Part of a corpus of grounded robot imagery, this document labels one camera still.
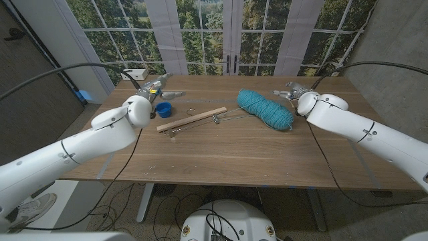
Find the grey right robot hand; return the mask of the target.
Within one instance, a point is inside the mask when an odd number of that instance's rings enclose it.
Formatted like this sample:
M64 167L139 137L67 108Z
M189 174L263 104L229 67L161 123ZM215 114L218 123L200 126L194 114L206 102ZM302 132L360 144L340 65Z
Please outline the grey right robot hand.
M297 82L288 82L286 87L289 90L273 90L272 94L288 100L298 100L303 94L311 91L310 88Z

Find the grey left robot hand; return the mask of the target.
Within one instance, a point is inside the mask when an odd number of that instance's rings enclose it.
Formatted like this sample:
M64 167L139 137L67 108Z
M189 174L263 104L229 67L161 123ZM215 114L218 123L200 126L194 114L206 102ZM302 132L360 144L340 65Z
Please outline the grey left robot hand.
M186 92L182 91L163 91L167 85L167 80L171 76L173 76L172 73L166 73L143 84L136 94L146 98L149 102L153 102L157 97L160 97L163 100L172 100L174 98L185 96Z

